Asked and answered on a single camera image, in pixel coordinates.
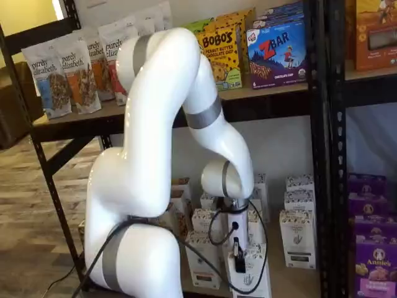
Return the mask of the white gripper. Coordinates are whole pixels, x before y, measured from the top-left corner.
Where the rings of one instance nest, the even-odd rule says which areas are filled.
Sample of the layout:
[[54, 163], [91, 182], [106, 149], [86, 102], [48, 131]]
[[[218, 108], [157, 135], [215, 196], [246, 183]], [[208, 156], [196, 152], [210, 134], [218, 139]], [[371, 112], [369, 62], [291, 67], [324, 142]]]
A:
[[246, 272], [244, 251], [248, 246], [248, 208], [229, 213], [228, 228], [232, 231], [228, 239], [228, 248], [233, 249], [234, 267], [237, 273]]

